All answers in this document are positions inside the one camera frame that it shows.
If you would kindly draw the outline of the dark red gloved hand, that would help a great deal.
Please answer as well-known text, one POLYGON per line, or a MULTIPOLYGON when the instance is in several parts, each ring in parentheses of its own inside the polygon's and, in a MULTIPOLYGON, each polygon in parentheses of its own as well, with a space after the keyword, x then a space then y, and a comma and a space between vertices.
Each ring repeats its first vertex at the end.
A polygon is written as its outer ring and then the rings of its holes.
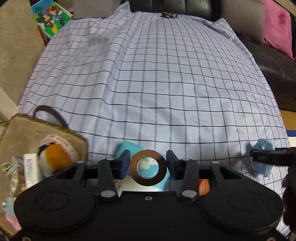
POLYGON ((283 193, 283 221, 295 233, 295 173, 289 172, 283 182, 285 191, 283 193))

